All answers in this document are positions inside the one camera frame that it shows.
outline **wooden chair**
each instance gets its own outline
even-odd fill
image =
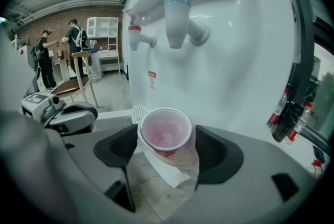
[[[96,97],[93,90],[93,85],[90,80],[89,76],[89,66],[88,66],[88,57],[89,57],[89,51],[81,51],[72,53],[72,57],[74,59],[74,66],[75,71],[77,74],[77,79],[72,79],[70,81],[63,82],[60,86],[58,86],[56,89],[54,89],[51,93],[57,95],[59,98],[64,97],[71,97],[73,101],[73,95],[82,94],[83,98],[85,99],[85,102],[87,101],[87,97],[85,95],[85,89],[90,85],[90,89],[92,91],[94,101],[96,104],[96,107],[99,107],[98,102],[96,101]],[[87,75],[88,77],[81,78],[80,72],[79,72],[79,65],[78,65],[78,57],[82,57],[82,59],[85,58],[86,68],[87,68]]]

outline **white cabinet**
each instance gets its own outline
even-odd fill
[[[88,38],[117,38],[118,18],[91,17],[87,19]]]
[[[96,17],[87,19],[87,36],[88,38],[94,38],[96,36]]]

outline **plastic cup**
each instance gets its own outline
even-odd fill
[[[184,146],[192,134],[192,124],[182,112],[159,108],[148,113],[142,123],[141,135],[157,154],[168,157]]]

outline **red faucet handle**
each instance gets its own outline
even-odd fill
[[[141,31],[141,26],[135,26],[135,25],[133,25],[133,26],[129,26],[128,30],[129,30],[129,31],[130,31],[130,30],[138,30],[138,31]]]

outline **concrete floor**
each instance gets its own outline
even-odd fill
[[[97,98],[98,112],[109,112],[131,109],[129,81],[124,73],[104,74],[93,81]],[[94,104],[90,88],[86,90],[88,102]],[[84,101],[82,95],[74,97],[74,101]],[[188,180],[177,188],[172,188],[157,173],[142,151],[135,151],[128,166],[128,180],[133,201],[136,206],[135,215],[154,223],[166,220],[179,209],[193,194],[196,182]]]

